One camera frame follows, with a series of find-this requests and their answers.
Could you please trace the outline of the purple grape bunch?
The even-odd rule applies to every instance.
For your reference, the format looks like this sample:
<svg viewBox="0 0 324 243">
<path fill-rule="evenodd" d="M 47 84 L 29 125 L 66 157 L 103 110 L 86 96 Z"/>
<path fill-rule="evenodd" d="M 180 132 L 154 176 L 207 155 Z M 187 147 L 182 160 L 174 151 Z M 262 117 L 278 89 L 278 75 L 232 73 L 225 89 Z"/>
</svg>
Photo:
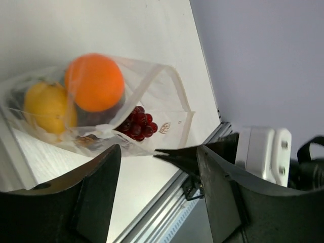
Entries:
<svg viewBox="0 0 324 243">
<path fill-rule="evenodd" d="M 142 106 L 136 106 L 115 130 L 141 142 L 155 134 L 157 129 L 158 125 L 153 121 L 152 115 L 146 113 Z"/>
</svg>

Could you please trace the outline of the clear zip top bag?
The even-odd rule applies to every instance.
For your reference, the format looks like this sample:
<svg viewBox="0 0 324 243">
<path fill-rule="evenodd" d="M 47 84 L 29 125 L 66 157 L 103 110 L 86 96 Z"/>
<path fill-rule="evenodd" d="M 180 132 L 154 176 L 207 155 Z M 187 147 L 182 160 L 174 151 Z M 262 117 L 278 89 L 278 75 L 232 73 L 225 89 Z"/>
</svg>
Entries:
<svg viewBox="0 0 324 243">
<path fill-rule="evenodd" d="M 63 83 L 65 70 L 62 67 L 47 67 L 3 81 L 5 116 L 13 128 L 25 134 L 86 156 L 95 156 L 112 144 L 119 144 L 126 156 L 148 155 L 158 148 L 184 147 L 193 111 L 177 71 L 171 66 L 139 60 L 116 58 L 116 62 L 125 81 L 120 101 L 104 112 L 77 108 L 77 126 L 59 136 L 29 125 L 22 108 L 24 95 L 32 85 L 41 81 Z M 136 105 L 151 113 L 157 124 L 157 132 L 141 142 L 117 131 Z"/>
</svg>

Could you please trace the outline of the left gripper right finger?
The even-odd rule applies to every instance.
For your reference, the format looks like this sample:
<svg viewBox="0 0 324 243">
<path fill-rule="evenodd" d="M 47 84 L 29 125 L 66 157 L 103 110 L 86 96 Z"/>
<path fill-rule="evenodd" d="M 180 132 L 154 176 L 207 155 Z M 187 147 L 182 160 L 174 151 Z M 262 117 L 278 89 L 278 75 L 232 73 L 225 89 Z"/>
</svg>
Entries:
<svg viewBox="0 0 324 243">
<path fill-rule="evenodd" d="M 214 242 L 323 242 L 323 191 L 263 180 L 205 146 L 197 150 Z"/>
</svg>

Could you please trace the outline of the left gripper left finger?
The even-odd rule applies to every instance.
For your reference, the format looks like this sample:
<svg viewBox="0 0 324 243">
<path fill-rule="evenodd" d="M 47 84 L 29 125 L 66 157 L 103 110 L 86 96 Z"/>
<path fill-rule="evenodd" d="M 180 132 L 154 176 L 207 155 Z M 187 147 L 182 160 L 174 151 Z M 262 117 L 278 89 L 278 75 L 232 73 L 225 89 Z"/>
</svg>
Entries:
<svg viewBox="0 0 324 243">
<path fill-rule="evenodd" d="M 32 190 L 1 193 L 1 242 L 106 242 L 121 164 L 113 145 Z"/>
</svg>

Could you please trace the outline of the orange fruit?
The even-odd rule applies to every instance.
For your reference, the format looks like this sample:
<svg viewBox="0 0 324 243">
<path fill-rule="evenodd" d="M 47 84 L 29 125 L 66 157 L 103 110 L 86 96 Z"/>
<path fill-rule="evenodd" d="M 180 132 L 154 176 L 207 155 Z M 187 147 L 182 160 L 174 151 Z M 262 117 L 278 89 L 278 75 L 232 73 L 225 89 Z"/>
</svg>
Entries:
<svg viewBox="0 0 324 243">
<path fill-rule="evenodd" d="M 87 112 L 111 109 L 125 91 L 124 77 L 117 63 L 99 53 L 73 59 L 65 70 L 64 84 L 77 106 Z"/>
</svg>

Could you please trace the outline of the yellow lemon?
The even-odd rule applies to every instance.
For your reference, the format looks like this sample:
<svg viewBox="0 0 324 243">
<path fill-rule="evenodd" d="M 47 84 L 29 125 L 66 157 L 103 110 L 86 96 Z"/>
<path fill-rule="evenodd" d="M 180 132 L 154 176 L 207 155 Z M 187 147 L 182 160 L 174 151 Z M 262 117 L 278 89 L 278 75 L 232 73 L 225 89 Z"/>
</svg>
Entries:
<svg viewBox="0 0 324 243">
<path fill-rule="evenodd" d="M 24 116 L 33 127 L 59 135 L 77 125 L 77 113 L 67 91 L 58 83 L 40 81 L 31 86 L 24 98 Z"/>
</svg>

